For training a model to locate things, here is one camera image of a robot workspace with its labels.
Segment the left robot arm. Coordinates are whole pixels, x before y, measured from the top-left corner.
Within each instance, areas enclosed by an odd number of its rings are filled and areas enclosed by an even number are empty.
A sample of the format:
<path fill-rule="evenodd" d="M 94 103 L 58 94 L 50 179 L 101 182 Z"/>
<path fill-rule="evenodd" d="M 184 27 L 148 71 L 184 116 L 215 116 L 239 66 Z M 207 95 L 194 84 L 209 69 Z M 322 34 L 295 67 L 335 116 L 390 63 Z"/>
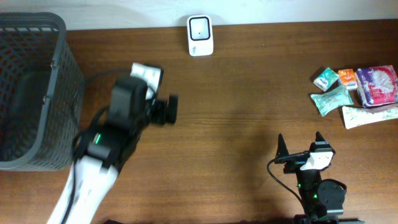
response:
<path fill-rule="evenodd" d="M 116 80 L 110 104 L 73 138 L 70 173 L 49 223 L 91 223 L 143 130 L 176 122 L 178 97 L 158 99 L 161 81 L 145 76 Z"/>

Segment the white tube with tan cap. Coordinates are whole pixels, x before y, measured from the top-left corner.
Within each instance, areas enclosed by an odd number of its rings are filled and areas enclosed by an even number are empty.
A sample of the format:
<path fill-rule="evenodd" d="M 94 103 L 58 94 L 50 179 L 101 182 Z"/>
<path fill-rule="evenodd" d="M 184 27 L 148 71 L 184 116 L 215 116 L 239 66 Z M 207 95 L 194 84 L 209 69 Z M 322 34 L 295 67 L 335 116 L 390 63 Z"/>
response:
<path fill-rule="evenodd" d="M 365 124 L 397 119 L 397 103 L 377 108 L 342 107 L 343 120 L 346 129 Z"/>

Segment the mint toilet wipes pack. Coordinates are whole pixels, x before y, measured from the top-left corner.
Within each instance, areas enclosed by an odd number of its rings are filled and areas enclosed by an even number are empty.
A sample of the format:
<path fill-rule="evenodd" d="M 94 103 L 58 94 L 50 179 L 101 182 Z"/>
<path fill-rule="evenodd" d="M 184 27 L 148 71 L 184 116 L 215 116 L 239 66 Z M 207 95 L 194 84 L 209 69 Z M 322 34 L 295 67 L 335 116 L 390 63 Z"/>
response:
<path fill-rule="evenodd" d="M 312 94 L 310 97 L 321 116 L 326 116 L 329 112 L 341 106 L 354 104 L 349 91 L 343 85 L 324 94 Z"/>

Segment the red purple tissue pack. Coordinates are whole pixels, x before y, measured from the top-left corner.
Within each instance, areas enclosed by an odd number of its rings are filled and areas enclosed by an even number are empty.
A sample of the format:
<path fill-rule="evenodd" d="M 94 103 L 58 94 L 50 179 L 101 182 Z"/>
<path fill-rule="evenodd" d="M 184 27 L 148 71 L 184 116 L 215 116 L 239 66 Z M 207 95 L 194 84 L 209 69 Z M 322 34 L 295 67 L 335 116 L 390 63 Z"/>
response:
<path fill-rule="evenodd" d="M 397 74 L 392 65 L 359 68 L 354 74 L 363 107 L 397 103 Z"/>

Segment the teal Kleenex tissue pack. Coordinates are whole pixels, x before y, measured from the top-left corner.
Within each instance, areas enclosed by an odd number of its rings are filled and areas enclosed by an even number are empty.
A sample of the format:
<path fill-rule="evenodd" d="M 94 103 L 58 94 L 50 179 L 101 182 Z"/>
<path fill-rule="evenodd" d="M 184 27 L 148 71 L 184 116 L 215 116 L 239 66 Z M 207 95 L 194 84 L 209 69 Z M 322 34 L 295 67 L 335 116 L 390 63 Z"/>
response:
<path fill-rule="evenodd" d="M 322 91 L 327 91 L 338 79 L 339 75 L 330 67 L 327 67 L 314 79 L 313 84 Z"/>

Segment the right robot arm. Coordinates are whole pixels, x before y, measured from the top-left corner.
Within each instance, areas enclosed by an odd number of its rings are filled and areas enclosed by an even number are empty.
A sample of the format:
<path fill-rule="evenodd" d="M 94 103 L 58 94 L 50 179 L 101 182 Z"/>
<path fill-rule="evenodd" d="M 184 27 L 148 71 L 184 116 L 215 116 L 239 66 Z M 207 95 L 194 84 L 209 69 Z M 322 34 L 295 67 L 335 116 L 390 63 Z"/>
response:
<path fill-rule="evenodd" d="M 297 178 L 298 197 L 303 215 L 295 215 L 294 223 L 338 223 L 343 214 L 347 186 L 334 179 L 322 179 L 321 172 L 331 166 L 335 150 L 320 132 L 309 150 L 289 153 L 283 136 L 278 135 L 277 152 L 273 163 L 283 164 L 284 174 Z"/>

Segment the orange Kleenex tissue pack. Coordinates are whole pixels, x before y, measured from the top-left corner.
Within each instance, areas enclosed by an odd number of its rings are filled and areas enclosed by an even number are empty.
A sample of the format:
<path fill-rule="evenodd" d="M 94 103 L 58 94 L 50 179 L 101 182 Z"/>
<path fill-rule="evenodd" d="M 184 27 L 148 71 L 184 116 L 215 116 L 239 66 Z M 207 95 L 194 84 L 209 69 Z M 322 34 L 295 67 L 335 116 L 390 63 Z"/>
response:
<path fill-rule="evenodd" d="M 353 91 L 358 88 L 358 82 L 353 69 L 338 70 L 338 76 L 338 83 L 344 85 L 348 91 Z"/>

